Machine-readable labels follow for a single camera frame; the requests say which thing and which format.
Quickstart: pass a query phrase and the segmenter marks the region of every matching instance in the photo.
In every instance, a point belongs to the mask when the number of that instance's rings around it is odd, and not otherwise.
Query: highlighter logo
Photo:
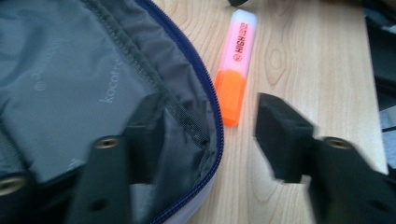
[[[247,32],[248,32],[248,25],[242,22],[241,25],[239,26],[239,36],[236,39],[235,51],[234,51],[235,55],[233,56],[233,59],[236,60],[237,62],[242,61],[242,53],[244,52]]]

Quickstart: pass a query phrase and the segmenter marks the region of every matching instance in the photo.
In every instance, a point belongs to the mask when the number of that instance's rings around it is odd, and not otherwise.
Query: highlighter
[[[231,18],[215,79],[222,120],[228,126],[237,125],[241,114],[256,26],[256,16],[242,9]]]

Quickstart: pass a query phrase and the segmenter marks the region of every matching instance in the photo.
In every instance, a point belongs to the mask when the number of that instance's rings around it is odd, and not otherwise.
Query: open bag
[[[0,1],[0,223],[64,223],[92,144],[122,134],[153,93],[162,148],[152,180],[130,184],[129,212],[182,223],[223,148],[216,94],[186,36],[147,0]]]

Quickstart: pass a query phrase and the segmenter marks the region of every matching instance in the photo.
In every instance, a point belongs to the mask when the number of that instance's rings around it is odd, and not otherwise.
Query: light wood surface
[[[186,34],[212,79],[235,8],[226,0],[154,0]],[[190,223],[311,223],[305,185],[272,178],[253,137],[257,93],[285,99],[318,125],[317,137],[353,142],[386,172],[362,8],[337,0],[250,0],[258,16],[240,123],[225,128],[215,185]]]

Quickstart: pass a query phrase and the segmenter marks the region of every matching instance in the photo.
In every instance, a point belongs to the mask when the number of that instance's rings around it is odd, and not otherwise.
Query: blue zipper
[[[191,201],[203,188],[204,186],[210,181],[213,177],[215,172],[217,171],[221,156],[224,147],[224,134],[223,134],[223,124],[219,109],[219,101],[216,96],[215,89],[213,87],[212,81],[210,76],[204,66],[204,63],[201,60],[201,57],[198,55],[197,51],[195,50],[194,46],[190,42],[190,40],[178,29],[175,23],[152,1],[148,0],[136,0],[136,3],[144,8],[150,16],[158,22],[161,27],[165,30],[165,32],[177,43],[179,49],[184,54],[184,56],[189,60],[192,67],[194,68],[196,74],[198,75],[198,79],[201,81],[203,85],[210,104],[214,110],[215,114],[215,122],[217,127],[217,136],[219,141],[217,143],[218,148],[218,156],[216,157],[215,164],[210,169],[209,173],[205,176],[205,178],[198,183],[198,185],[189,192],[184,198],[180,199],[176,203],[172,204],[170,208],[165,210],[162,214],[156,217],[151,223],[163,223],[166,219],[170,216],[175,214],[178,210],[180,210],[183,206],[185,206],[189,201]]]

